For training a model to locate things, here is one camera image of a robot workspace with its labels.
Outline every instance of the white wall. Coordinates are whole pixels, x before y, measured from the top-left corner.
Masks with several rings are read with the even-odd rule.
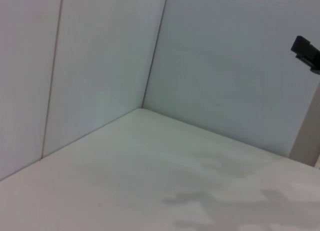
[[[0,0],[0,180],[41,158],[60,0]]]
[[[320,76],[319,0],[167,0],[144,108],[288,156]]]
[[[63,1],[45,156],[141,106],[164,1]]]

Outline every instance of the white floor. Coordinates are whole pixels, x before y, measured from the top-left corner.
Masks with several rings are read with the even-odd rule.
[[[1,231],[319,231],[320,171],[144,109],[0,182]]]

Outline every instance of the white panel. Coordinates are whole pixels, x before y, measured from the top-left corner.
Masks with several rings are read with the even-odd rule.
[[[0,179],[41,158],[60,0],[0,0]]]
[[[44,155],[141,106],[164,1],[63,1]]]
[[[287,156],[320,76],[319,0],[168,0],[145,107]]]
[[[0,182],[3,231],[319,231],[320,171],[138,109]]]

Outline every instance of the black clamp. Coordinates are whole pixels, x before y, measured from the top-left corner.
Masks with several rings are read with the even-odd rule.
[[[320,75],[320,51],[302,36],[297,36],[291,51],[296,53],[296,58],[308,65],[311,71]]]

